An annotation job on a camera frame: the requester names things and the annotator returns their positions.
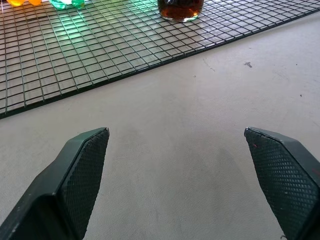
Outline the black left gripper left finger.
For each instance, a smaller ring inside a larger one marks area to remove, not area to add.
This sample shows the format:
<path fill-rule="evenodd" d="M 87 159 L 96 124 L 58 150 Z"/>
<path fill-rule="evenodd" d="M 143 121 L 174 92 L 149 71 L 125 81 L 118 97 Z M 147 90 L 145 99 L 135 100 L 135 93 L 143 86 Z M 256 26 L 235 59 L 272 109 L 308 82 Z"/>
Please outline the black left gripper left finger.
<path fill-rule="evenodd" d="M 107 127 L 69 139 L 0 226 L 2 240 L 82 240 L 100 189 Z"/>

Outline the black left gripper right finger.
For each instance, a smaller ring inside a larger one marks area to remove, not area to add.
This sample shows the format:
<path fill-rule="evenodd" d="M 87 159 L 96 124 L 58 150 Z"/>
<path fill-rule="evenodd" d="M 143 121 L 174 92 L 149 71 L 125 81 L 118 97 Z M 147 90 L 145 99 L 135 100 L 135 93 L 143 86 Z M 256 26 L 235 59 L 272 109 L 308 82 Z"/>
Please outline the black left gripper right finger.
<path fill-rule="evenodd" d="M 296 139 L 247 127 L 258 182 L 286 239 L 320 238 L 320 162 Z"/>

